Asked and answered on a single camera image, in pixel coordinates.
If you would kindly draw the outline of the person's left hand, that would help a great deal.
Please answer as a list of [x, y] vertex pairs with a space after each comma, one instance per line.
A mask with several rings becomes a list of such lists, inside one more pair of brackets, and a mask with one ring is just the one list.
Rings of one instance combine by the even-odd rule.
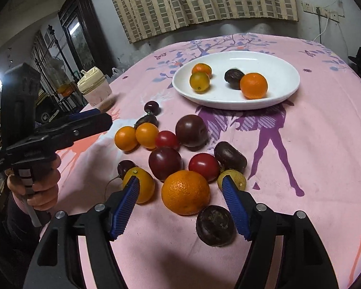
[[[60, 157], [55, 155], [55, 160], [51, 162], [48, 172], [32, 185], [34, 194], [27, 199], [27, 203], [35, 210], [48, 211], [57, 204], [58, 182], [60, 180], [58, 168], [60, 164]], [[25, 186], [22, 184], [21, 179], [14, 175], [12, 169], [6, 170], [5, 174], [7, 175], [7, 186], [12, 191], [17, 207], [27, 214], [28, 212], [23, 202], [23, 197], [26, 195]]]

